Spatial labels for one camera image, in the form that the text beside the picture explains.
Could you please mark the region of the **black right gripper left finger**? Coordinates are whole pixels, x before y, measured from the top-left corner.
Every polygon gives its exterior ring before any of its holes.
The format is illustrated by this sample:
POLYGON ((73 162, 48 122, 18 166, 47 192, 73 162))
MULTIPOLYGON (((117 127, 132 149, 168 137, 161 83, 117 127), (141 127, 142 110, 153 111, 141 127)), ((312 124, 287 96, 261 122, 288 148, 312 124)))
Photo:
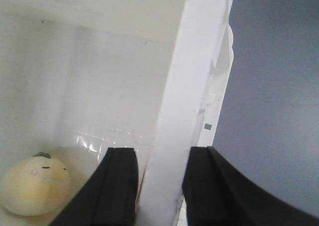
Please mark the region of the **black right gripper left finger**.
POLYGON ((98 168, 53 226, 132 226, 139 170, 133 148, 108 148, 98 168))

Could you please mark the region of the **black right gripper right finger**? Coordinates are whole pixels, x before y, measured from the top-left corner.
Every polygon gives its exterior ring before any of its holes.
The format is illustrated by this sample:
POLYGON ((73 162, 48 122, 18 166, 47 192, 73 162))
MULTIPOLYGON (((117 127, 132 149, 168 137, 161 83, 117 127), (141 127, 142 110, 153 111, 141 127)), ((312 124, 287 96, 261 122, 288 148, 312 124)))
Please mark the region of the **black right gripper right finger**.
POLYGON ((182 183, 189 226, 317 226, 257 186, 213 147, 192 147, 182 183))

